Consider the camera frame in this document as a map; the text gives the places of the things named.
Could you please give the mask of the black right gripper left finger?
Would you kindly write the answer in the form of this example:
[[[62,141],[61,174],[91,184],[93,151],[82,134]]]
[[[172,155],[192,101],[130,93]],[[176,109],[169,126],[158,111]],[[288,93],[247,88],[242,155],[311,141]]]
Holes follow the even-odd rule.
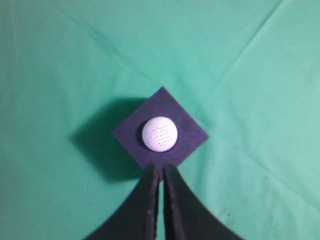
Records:
[[[159,212],[159,173],[148,165],[120,207],[87,240],[155,240]]]

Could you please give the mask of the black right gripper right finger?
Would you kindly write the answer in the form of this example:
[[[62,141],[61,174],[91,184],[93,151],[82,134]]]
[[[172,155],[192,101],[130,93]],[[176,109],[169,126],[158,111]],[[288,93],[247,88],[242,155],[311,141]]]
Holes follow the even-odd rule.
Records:
[[[240,240],[188,187],[175,165],[163,168],[164,227],[167,240]]]

